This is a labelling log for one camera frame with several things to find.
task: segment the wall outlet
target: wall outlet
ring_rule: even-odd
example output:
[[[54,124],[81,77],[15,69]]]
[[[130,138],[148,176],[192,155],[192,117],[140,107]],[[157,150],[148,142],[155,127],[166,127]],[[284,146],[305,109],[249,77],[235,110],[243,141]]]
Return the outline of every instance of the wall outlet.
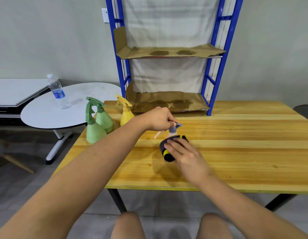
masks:
[[[109,23],[109,15],[107,13],[107,8],[102,8],[102,14],[103,14],[103,21],[105,23]]]

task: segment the white table leg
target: white table leg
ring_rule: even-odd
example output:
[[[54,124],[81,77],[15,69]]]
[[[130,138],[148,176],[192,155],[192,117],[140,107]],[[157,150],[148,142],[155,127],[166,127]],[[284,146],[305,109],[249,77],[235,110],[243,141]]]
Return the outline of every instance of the white table leg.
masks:
[[[58,152],[58,150],[61,148],[62,144],[64,143],[64,141],[72,135],[71,131],[68,131],[67,133],[65,133],[64,135],[59,132],[58,130],[53,130],[54,133],[56,134],[56,136],[58,137],[58,141],[56,142],[56,144],[54,145],[54,147],[52,148],[52,150],[49,152],[47,158],[46,158],[46,164],[52,164],[54,162],[54,156],[55,154]]]

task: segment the green spray bottle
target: green spray bottle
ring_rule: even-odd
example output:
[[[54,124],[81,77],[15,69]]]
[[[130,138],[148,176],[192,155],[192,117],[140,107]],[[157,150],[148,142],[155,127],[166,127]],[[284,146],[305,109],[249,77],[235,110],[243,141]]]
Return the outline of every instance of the green spray bottle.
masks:
[[[106,106],[103,102],[93,98],[86,98],[92,105],[97,106],[98,114],[96,116],[96,122],[100,124],[100,126],[107,132],[111,132],[113,130],[113,120],[112,118],[104,111],[103,106]]]
[[[85,109],[85,121],[88,123],[86,128],[86,140],[89,143],[95,143],[99,141],[102,137],[106,136],[106,131],[94,120],[92,113],[92,104],[88,102]]]

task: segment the round white table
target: round white table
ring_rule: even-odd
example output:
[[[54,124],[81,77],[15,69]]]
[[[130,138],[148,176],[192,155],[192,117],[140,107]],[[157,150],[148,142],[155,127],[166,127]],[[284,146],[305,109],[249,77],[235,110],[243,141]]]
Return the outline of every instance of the round white table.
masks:
[[[40,129],[51,129],[59,139],[48,154],[46,164],[53,163],[54,156],[61,145],[72,135],[71,131],[62,134],[57,129],[71,128],[86,123],[87,96],[104,102],[116,100],[115,95],[121,95],[119,86],[101,82],[70,85],[64,87],[63,90],[68,101],[72,103],[70,108],[60,109],[56,98],[50,91],[31,101],[21,112],[21,120],[25,124]]]

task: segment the plastic water bottle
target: plastic water bottle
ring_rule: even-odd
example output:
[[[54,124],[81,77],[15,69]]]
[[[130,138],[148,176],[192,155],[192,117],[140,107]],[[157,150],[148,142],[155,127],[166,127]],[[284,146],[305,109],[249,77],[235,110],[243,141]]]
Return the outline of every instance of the plastic water bottle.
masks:
[[[57,77],[50,74],[48,76],[48,87],[52,90],[54,97],[58,100],[61,109],[67,109],[71,107],[68,99],[65,97],[64,91],[62,89],[61,82]]]

